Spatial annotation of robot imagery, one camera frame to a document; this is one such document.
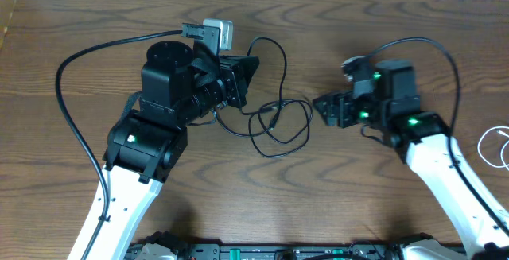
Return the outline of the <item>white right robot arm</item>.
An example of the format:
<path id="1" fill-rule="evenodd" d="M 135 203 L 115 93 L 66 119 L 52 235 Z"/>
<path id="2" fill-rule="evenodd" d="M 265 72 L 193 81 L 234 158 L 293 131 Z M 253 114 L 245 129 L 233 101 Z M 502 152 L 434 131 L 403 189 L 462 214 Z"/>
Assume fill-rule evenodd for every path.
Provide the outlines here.
<path id="1" fill-rule="evenodd" d="M 366 57 L 345 61 L 350 91 L 313 100 L 327 126 L 357 124 L 381 132 L 391 147 L 433 193 L 463 245 L 458 252 L 420 234 L 390 245 L 386 259 L 506 259 L 508 212 L 472 170 L 449 128 L 435 112 L 421 109 L 415 73 L 408 60 L 371 65 Z"/>

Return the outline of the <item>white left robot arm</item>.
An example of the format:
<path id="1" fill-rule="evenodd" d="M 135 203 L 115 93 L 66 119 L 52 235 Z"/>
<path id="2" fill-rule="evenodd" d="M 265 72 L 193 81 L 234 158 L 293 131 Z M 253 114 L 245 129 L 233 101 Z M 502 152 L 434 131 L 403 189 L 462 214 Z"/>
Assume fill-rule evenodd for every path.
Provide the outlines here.
<path id="1" fill-rule="evenodd" d="M 107 137 L 105 164 L 70 259 L 121 259 L 188 144 L 188 126 L 220 104 L 246 105 L 256 56 L 220 56 L 200 42 L 147 51 L 142 90 Z"/>

